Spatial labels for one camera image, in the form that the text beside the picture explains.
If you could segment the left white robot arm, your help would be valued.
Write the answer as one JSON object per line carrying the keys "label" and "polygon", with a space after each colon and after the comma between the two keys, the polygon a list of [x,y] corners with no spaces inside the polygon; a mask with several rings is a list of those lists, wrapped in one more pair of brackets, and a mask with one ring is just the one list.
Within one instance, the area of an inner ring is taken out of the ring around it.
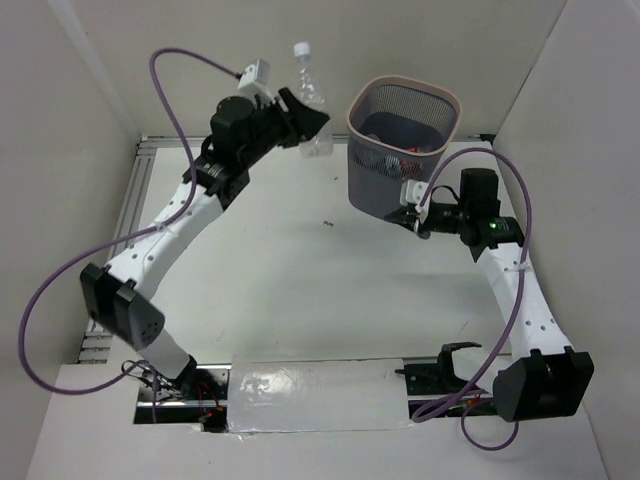
{"label": "left white robot arm", "polygon": [[195,168],[183,174],[152,231],[105,266],[88,264],[80,282],[90,317],[124,341],[161,376],[176,399],[211,380],[165,327],[151,302],[172,265],[199,233],[219,218],[249,184],[249,170],[272,149],[293,148],[316,136],[328,114],[303,104],[289,89],[260,105],[232,96],[211,117]]}

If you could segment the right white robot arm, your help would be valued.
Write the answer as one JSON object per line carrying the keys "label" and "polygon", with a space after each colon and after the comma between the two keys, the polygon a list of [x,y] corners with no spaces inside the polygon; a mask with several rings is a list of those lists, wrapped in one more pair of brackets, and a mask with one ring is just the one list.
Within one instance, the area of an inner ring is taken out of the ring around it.
{"label": "right white robot arm", "polygon": [[421,238],[459,236],[489,282],[505,322],[513,325],[509,359],[496,358],[477,387],[489,393],[505,421],[569,417],[576,413],[594,373],[591,356],[574,350],[552,314],[533,267],[522,261],[517,220],[500,213],[499,178],[467,168],[452,203],[426,197],[427,183],[406,181],[400,208],[386,221]]}

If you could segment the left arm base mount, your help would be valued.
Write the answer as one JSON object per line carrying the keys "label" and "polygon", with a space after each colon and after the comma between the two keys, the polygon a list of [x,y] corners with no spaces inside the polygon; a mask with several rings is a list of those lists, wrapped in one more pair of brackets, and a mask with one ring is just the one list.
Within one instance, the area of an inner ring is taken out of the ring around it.
{"label": "left arm base mount", "polygon": [[198,365],[181,386],[144,361],[125,360],[121,371],[138,385],[134,424],[189,424],[206,433],[228,431],[230,365]]}

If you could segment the clear unlabelled plastic bottle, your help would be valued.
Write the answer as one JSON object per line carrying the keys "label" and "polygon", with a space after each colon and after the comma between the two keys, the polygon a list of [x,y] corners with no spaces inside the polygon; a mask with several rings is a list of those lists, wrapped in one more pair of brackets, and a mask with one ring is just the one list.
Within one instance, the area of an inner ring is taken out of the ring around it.
{"label": "clear unlabelled plastic bottle", "polygon": [[[306,106],[326,111],[326,98],[319,88],[318,78],[312,72],[311,47],[308,42],[297,42],[293,47],[296,63],[296,95]],[[319,133],[299,147],[303,158],[326,157],[333,153],[331,123],[326,123]]]}

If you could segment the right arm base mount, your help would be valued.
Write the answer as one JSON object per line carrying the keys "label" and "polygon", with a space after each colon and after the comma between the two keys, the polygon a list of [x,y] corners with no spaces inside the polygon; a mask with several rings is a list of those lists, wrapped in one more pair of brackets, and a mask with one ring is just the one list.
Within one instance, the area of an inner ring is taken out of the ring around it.
{"label": "right arm base mount", "polygon": [[[466,383],[453,373],[452,353],[461,349],[479,348],[475,342],[457,342],[445,344],[437,357],[418,359],[404,363],[395,373],[403,377],[408,395],[409,418],[424,405],[429,405],[424,414],[438,408],[434,402],[440,397],[458,392]],[[496,416],[497,412],[491,397],[474,386],[464,397],[458,400],[439,418],[459,418],[469,408],[471,416]]]}

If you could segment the green blue label bottle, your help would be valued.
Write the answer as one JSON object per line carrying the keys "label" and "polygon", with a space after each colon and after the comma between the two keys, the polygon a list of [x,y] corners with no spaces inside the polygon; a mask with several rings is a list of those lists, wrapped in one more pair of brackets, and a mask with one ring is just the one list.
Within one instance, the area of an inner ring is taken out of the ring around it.
{"label": "green blue label bottle", "polygon": [[401,161],[396,156],[377,151],[371,144],[359,142],[356,147],[358,162],[365,169],[392,179],[403,177]]}

